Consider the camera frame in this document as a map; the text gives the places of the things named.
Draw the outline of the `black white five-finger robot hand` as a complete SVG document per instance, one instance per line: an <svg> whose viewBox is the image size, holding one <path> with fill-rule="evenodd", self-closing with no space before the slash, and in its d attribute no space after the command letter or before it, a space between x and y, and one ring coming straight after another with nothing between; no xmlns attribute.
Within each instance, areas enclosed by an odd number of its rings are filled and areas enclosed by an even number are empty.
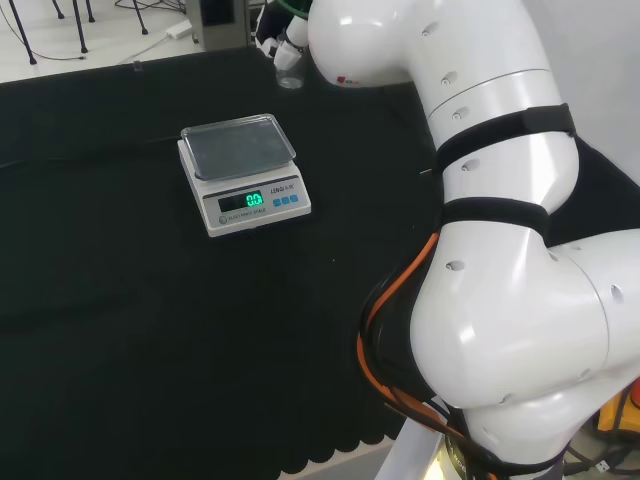
<svg viewBox="0 0 640 480"><path fill-rule="evenodd" d="M277 71L292 71L309 45L312 0L265 1L257 21L255 44Z"/></svg>

